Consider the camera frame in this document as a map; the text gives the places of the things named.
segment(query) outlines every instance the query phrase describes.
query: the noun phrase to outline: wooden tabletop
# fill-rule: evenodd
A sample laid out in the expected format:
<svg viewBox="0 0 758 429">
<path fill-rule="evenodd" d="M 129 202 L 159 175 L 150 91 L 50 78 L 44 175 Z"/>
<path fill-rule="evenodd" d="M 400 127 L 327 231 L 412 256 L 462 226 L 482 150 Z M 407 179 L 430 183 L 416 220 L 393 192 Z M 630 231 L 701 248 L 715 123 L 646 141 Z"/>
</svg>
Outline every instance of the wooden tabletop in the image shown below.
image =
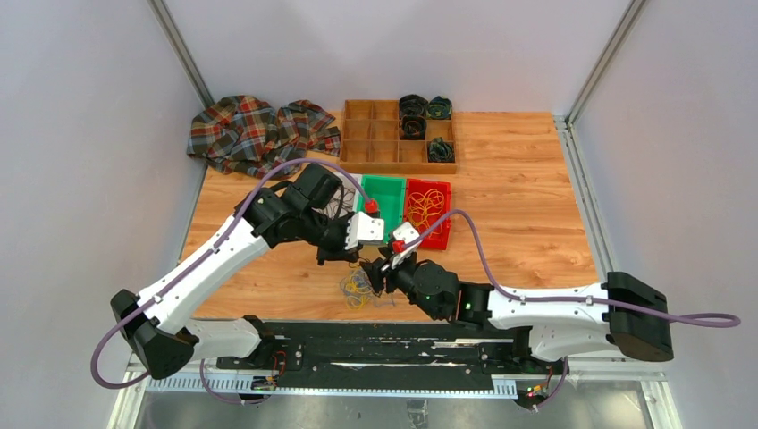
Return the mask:
<svg viewBox="0 0 758 429">
<path fill-rule="evenodd" d="M 560 288 L 597 282 L 569 172 L 550 114 L 456 113 L 462 153 L 454 175 L 409 175 L 448 181 L 452 206 L 466 210 L 479 230 L 498 282 L 517 288 Z M 308 156 L 333 160 L 311 152 Z M 183 257 L 197 250 L 255 186 L 243 174 L 208 169 Z M 465 220 L 451 219 L 447 250 L 418 251 L 458 274 L 486 282 Z M 375 248 L 361 256 L 374 258 Z M 349 309 L 339 283 L 343 262 L 316 265 L 316 249 L 282 244 L 235 274 L 196 312 L 198 317 L 428 321 L 399 292 L 395 306 Z"/>
</svg>

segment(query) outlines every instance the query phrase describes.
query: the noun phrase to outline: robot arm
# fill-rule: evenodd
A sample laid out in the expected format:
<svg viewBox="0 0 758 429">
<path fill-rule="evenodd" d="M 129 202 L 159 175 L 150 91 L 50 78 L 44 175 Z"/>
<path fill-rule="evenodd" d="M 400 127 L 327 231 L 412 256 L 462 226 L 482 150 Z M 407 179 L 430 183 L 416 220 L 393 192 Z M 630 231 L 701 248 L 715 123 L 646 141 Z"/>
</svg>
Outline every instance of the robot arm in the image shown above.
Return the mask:
<svg viewBox="0 0 758 429">
<path fill-rule="evenodd" d="M 334 260 L 357 262 L 362 245 L 382 243 L 382 219 L 365 213 L 329 219 L 317 211 L 330 203 L 339 186 L 339 178 L 324 167 L 311 164 L 294 183 L 282 181 L 272 188 L 261 189 L 227 240 L 217 244 L 232 225 L 234 215 L 165 277 L 138 295 L 121 290 L 113 297 L 111 307 L 117 320 L 149 300 L 155 301 L 122 329 L 122 336 L 153 378 L 168 377 L 192 360 L 247 358 L 256 351 L 265 331 L 257 318 L 204 321 L 191 316 L 243 266 L 278 244 L 304 240 L 317 247 L 316 259 L 322 265 Z M 180 278 L 171 293 L 161 297 L 159 292 L 166 283 L 185 273 L 205 253 L 209 256 L 203 263 Z"/>
<path fill-rule="evenodd" d="M 361 263 L 375 293 L 400 290 L 435 320 L 513 329 L 516 358 L 554 362 L 577 353 L 619 350 L 643 361 L 673 359 L 668 321 L 594 302 L 614 299 L 666 313 L 665 296 L 627 273 L 609 273 L 607 282 L 575 289 L 508 288 L 505 296 L 488 283 L 459 281 L 435 262 L 417 262 L 416 246 L 403 245 L 418 236 L 404 223 L 380 249 L 384 258 Z"/>
<path fill-rule="evenodd" d="M 139 307 L 144 313 L 121 329 L 122 336 L 151 376 L 162 379 L 188 362 L 203 358 L 257 357 L 268 359 L 272 334 L 254 316 L 237 320 L 203 321 L 192 314 L 215 290 L 243 266 L 280 243 L 303 240 L 317 248 L 316 261 L 357 262 L 364 244 L 381 244 L 384 224 L 365 213 L 347 213 L 333 219 L 319 213 L 332 200 L 341 181 L 324 167 L 311 164 L 294 181 L 261 189 L 255 200 L 224 225 L 194 254 L 164 278 L 138 295 L 122 290 L 111 300 L 121 322 Z M 221 240 L 234 224 L 226 240 Z M 650 361 L 673 358 L 668 323 L 635 312 L 586 302 L 539 297 L 571 294 L 575 297 L 625 299 L 666 311 L 660 292 L 625 273 L 611 273 L 607 283 L 572 290 L 509 290 L 501 295 L 491 284 L 461 282 L 455 273 L 432 261 L 417 262 L 416 246 L 404 243 L 419 237 L 410 223 L 392 232 L 384 258 L 362 262 L 375 293 L 400 290 L 411 304 L 434 320 L 446 320 L 475 329 L 515 329 L 513 356 L 554 362 L 575 353 L 620 349 L 625 355 Z M 204 258 L 192 270 L 187 268 Z M 174 282 L 170 293 L 161 294 Z"/>
</svg>

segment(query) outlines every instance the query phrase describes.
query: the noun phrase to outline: rubber band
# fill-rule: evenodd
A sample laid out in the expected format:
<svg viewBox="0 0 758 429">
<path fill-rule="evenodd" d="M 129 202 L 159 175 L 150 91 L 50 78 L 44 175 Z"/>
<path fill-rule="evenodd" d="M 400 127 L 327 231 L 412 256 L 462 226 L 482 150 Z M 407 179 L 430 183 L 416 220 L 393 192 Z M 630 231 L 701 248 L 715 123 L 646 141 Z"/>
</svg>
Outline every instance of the rubber band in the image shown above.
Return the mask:
<svg viewBox="0 0 758 429">
<path fill-rule="evenodd" d="M 345 306 L 350 310 L 359 310 L 372 301 L 375 307 L 382 307 L 388 304 L 395 305 L 392 295 L 390 295 L 389 302 L 377 302 L 378 297 L 374 294 L 371 282 L 361 268 L 353 269 L 347 277 L 342 279 L 340 281 L 340 289 L 345 294 Z"/>
<path fill-rule="evenodd" d="M 408 196 L 408 221 L 419 232 L 428 230 L 434 221 L 442 215 L 445 206 L 445 195 L 438 189 L 430 189 L 425 193 L 413 192 Z M 430 235 L 440 235 L 442 231 L 432 231 Z"/>
</svg>

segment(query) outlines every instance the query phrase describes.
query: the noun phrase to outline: gray wall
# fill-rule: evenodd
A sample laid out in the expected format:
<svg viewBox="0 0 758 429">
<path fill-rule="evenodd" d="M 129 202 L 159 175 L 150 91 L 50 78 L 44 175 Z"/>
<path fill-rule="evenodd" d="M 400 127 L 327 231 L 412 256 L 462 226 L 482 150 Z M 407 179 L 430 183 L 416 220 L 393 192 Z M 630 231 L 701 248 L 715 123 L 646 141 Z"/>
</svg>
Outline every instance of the gray wall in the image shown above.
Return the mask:
<svg viewBox="0 0 758 429">
<path fill-rule="evenodd" d="M 579 145 L 619 267 L 667 293 L 672 312 L 743 318 L 672 325 L 684 427 L 755 427 L 758 4 L 648 3 Z"/>
<path fill-rule="evenodd" d="M 215 97 L 570 108 L 628 0 L 168 0 Z"/>
<path fill-rule="evenodd" d="M 115 393 L 89 356 L 110 297 L 176 263 L 200 103 L 145 1 L 4 2 L 0 76 L 0 425 L 101 428 Z"/>
</svg>

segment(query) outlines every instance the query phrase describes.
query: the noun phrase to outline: plaid shirt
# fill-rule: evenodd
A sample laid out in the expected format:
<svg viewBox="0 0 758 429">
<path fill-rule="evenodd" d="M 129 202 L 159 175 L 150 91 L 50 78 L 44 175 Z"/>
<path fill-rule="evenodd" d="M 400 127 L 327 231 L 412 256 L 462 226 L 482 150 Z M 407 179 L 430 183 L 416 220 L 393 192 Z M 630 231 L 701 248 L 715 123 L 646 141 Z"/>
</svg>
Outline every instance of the plaid shirt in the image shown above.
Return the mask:
<svg viewBox="0 0 758 429">
<path fill-rule="evenodd" d="M 192 120 L 187 154 L 224 174 L 244 172 L 260 179 L 275 166 L 302 158 L 308 150 L 340 154 L 334 116 L 307 100 L 274 109 L 250 96 L 225 97 Z M 287 177 L 298 165 L 276 175 Z"/>
</svg>

